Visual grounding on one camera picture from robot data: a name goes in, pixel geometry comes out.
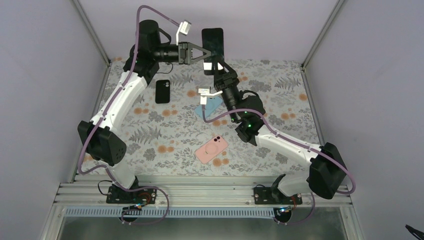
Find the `black phone case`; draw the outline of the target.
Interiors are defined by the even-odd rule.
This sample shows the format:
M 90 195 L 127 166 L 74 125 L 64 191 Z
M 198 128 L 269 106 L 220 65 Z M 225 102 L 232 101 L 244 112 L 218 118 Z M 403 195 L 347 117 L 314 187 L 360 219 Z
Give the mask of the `black phone case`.
M 168 79 L 157 80 L 155 85 L 155 103 L 168 104 L 170 102 L 170 81 Z

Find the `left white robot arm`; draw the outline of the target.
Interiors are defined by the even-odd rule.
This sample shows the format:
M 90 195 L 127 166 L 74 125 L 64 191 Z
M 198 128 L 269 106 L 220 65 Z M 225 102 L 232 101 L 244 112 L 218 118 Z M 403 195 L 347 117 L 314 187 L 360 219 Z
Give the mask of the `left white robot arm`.
M 139 197 L 140 190 L 137 177 L 123 160 L 127 146 L 117 135 L 122 121 L 158 72 L 160 63 L 191 65 L 211 56 L 210 50 L 191 42 L 161 42 L 161 35 L 170 38 L 154 20 L 136 25 L 133 53 L 116 88 L 98 113 L 90 121 L 81 121 L 77 128 L 83 144 L 78 173 L 86 175 L 104 168 L 113 185 L 120 188 L 119 196 L 128 203 Z

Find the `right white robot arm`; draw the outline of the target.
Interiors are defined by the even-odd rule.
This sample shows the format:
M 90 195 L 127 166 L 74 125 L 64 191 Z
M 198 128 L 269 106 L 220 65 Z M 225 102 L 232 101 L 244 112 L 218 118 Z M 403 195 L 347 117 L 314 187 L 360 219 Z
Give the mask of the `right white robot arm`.
M 239 90 L 236 71 L 221 57 L 212 60 L 213 86 L 221 95 L 226 114 L 237 124 L 237 136 L 245 143 L 267 148 L 297 162 L 304 172 L 282 174 L 271 185 L 271 198 L 278 204 L 289 197 L 311 192 L 323 199 L 332 199 L 345 178 L 351 175 L 332 143 L 324 145 L 302 141 L 272 127 L 265 118 L 259 95 L 252 90 Z

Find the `black smartphone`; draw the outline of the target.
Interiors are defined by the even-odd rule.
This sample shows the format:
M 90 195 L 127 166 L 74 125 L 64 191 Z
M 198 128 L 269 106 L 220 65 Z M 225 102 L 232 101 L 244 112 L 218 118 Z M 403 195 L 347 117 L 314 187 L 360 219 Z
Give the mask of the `black smartphone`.
M 224 30 L 221 27 L 204 28 L 201 31 L 202 47 L 210 51 L 210 56 L 203 60 L 203 73 L 212 76 L 217 67 L 219 72 L 224 68 L 216 62 L 216 58 L 224 59 Z

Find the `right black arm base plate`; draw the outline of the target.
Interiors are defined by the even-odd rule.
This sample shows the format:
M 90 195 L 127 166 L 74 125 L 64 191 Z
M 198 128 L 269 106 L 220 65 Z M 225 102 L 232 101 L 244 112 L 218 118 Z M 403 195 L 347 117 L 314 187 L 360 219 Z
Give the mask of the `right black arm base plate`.
M 300 194 L 285 196 L 279 190 L 258 184 L 253 188 L 253 198 L 256 205 L 301 205 Z

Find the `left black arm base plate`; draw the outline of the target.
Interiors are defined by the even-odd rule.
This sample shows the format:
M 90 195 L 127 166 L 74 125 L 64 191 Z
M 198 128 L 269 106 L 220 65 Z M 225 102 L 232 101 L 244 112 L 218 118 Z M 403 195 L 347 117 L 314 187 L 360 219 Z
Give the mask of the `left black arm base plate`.
M 136 192 L 124 191 L 112 185 L 106 196 L 107 204 L 155 204 L 157 196 L 156 189 L 143 189 Z

